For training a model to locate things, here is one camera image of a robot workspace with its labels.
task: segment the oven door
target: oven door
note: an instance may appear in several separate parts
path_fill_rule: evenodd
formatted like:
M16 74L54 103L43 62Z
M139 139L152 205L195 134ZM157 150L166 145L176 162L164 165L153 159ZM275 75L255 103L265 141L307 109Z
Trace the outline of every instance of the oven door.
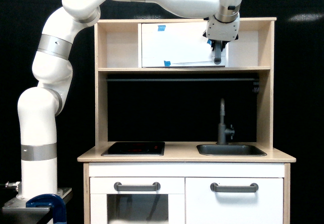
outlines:
M184 224L183 177L90 178L91 224Z

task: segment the blue clamp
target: blue clamp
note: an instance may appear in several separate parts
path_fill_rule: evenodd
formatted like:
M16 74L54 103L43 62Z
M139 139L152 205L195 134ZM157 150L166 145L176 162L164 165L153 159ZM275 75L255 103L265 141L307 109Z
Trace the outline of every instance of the blue clamp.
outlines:
M66 224L66 207L63 199L55 194L38 195L26 202L26 207L52 207L53 223Z

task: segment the sink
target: sink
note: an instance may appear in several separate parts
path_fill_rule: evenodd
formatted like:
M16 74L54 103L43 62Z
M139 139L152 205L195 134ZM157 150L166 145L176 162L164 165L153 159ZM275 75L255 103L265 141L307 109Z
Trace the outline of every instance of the sink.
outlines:
M249 145L198 145L200 154L207 156L254 156L262 157L267 154L255 146Z

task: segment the cabinet door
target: cabinet door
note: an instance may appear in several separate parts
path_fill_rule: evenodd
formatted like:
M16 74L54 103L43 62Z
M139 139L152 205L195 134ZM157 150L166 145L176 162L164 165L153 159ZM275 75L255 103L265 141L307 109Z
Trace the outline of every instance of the cabinet door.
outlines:
M183 177L90 178L91 224L184 224Z
M213 183L220 187L246 187L256 183L258 190L255 193L213 192ZM282 224L282 220L282 178L186 178L187 224Z

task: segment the gray handle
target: gray handle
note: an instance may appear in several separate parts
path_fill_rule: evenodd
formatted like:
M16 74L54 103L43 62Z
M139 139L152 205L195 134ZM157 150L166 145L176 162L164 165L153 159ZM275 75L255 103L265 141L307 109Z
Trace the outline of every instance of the gray handle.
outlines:
M217 183L211 184L211 190L213 192L223 192L223 193L255 193L259 189L256 183L250 186L218 186Z
M113 187L117 191L158 191L161 185L158 182L154 182L152 185L122 185L120 182L116 182Z

